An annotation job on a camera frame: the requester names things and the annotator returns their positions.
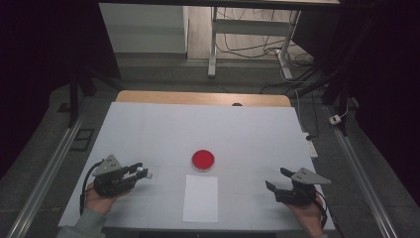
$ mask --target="person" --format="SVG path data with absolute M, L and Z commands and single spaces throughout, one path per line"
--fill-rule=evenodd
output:
M 115 197 L 100 196 L 93 189 L 93 183 L 90 183 L 86 189 L 85 208 L 76 225 L 62 227 L 56 237 L 105 238 L 105 234 L 101 233 L 101 230 L 106 221 L 106 214 L 111 210 L 112 205 L 118 198 L 128 193 L 129 191 Z M 317 195 L 317 201 L 322 205 L 319 195 Z M 311 203 L 307 206 L 285 205 L 293 212 L 309 237 L 328 238 L 322 229 L 321 211 L 315 204 Z

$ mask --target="human hand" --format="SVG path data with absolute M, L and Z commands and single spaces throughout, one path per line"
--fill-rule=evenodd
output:
M 316 200 L 322 205 L 319 194 L 317 194 Z M 321 225 L 322 213 L 313 202 L 305 206 L 284 204 L 290 208 L 294 216 L 296 216 L 297 221 L 310 237 L 318 237 L 324 234 Z
M 106 215 L 110 210 L 114 202 L 121 196 L 127 195 L 129 191 L 116 195 L 114 197 L 100 196 L 95 189 L 93 189 L 93 182 L 90 183 L 86 188 L 86 203 L 85 207 L 103 215 Z

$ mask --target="round container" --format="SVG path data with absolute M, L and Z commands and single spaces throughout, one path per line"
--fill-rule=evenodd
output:
M 192 166 L 199 172 L 207 172 L 214 164 L 214 156 L 206 150 L 197 151 L 192 156 Z

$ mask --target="wooden floor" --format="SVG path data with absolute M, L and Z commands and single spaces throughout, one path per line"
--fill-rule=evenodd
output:
M 208 60 L 211 44 L 211 16 L 210 7 L 188 7 L 189 29 L 188 29 L 188 58 L 190 60 Z M 218 8 L 218 19 L 236 20 L 260 20 L 260 21 L 282 21 L 288 22 L 290 11 L 263 10 L 263 9 L 242 9 L 242 8 Z M 280 48 L 284 37 L 268 36 L 246 36 L 218 34 L 216 37 L 217 60 L 277 60 L 273 52 L 263 56 L 266 50 Z M 254 48 L 250 50 L 237 51 L 237 49 Z M 305 52 L 298 46 L 291 43 L 288 52 L 292 59 Z

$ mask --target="white desk leg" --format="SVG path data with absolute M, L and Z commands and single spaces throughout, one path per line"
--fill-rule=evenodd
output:
M 290 25 L 286 37 L 284 38 L 283 46 L 281 47 L 280 54 L 277 54 L 278 60 L 280 61 L 281 70 L 283 71 L 285 79 L 291 79 L 290 68 L 287 65 L 286 53 L 287 48 L 290 44 L 291 37 L 293 36 L 294 28 L 296 27 L 297 18 L 299 17 L 300 11 L 293 11 L 290 19 Z
M 214 7 L 213 19 L 211 22 L 211 46 L 210 46 L 209 71 L 207 73 L 209 77 L 214 77 L 216 75 L 216 30 L 217 30 L 217 7 Z

